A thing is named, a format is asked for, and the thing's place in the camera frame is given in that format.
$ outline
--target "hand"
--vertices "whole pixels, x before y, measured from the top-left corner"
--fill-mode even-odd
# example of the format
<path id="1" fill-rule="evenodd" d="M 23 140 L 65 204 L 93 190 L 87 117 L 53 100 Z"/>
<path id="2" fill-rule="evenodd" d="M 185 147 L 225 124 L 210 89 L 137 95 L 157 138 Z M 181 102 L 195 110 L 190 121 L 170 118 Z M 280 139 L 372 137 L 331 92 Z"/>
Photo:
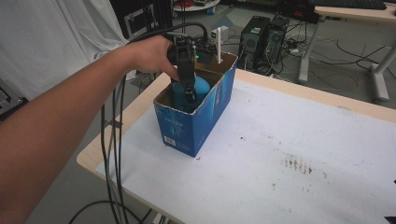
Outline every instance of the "hand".
<path id="1" fill-rule="evenodd" d="M 166 58 L 173 43 L 161 35 L 134 42 L 125 46 L 131 53 L 131 66 L 141 72 L 165 72 L 178 80 L 176 68 Z"/>

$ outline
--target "person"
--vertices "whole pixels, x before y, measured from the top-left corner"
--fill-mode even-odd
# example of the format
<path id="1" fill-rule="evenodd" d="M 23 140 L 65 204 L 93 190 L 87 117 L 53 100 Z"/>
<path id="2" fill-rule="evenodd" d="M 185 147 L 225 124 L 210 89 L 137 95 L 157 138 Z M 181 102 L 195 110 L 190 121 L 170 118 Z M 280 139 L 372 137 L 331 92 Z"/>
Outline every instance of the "person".
<path id="1" fill-rule="evenodd" d="M 113 49 L 0 124 L 0 223 L 24 223 L 88 130 L 95 114 L 132 70 L 162 71 L 172 42 L 156 35 Z"/>

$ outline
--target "white backdrop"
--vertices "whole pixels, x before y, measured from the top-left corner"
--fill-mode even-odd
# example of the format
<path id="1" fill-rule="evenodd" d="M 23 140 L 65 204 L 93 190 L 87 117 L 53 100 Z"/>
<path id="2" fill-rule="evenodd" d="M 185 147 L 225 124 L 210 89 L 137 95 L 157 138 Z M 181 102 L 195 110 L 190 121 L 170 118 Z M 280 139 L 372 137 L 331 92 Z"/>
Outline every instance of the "white backdrop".
<path id="1" fill-rule="evenodd" d="M 108 0 L 2 0 L 0 27 L 0 78 L 29 100 L 127 42 Z"/>

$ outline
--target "blue cardboard box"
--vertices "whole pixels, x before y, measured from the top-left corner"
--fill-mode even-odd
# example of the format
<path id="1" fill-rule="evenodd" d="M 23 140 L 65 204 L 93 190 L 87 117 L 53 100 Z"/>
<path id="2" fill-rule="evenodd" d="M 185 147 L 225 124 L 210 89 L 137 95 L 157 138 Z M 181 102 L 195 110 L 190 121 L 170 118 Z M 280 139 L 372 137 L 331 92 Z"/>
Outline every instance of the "blue cardboard box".
<path id="1" fill-rule="evenodd" d="M 154 99 L 163 142 L 192 157 L 196 156 L 231 99 L 237 57 L 224 52 L 221 56 L 221 63 L 195 63 L 196 75 L 206 80 L 211 89 L 192 113 L 172 107 L 171 85 Z"/>

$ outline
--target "forearm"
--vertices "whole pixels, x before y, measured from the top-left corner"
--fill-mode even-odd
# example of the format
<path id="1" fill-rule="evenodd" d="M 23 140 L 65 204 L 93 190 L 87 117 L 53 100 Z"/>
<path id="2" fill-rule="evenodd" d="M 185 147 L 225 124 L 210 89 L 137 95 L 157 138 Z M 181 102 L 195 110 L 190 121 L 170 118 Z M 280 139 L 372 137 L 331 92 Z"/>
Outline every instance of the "forearm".
<path id="1" fill-rule="evenodd" d="M 30 214 L 62 170 L 100 106 L 134 67 L 133 57 L 124 48 L 109 52 L 0 125 L 0 222 L 12 219 L 1 213 L 7 211 L 26 219 L 21 215 Z"/>

